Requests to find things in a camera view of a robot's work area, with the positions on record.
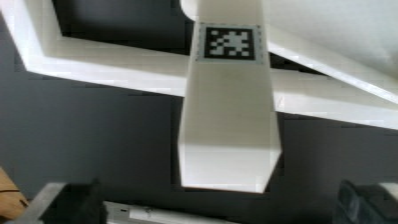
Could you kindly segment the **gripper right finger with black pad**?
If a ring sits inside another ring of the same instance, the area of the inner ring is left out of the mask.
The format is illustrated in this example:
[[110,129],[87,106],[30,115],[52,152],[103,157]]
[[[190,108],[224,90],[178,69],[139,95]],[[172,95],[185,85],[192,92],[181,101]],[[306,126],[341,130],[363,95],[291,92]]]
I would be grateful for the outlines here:
[[341,181],[332,224],[398,224],[398,183]]

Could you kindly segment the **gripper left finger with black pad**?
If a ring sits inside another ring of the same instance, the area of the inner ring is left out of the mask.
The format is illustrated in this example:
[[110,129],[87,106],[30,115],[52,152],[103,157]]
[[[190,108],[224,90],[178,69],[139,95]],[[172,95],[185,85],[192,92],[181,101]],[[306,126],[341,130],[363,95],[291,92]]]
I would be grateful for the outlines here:
[[107,217],[100,181],[53,182],[44,185],[14,224],[107,224]]

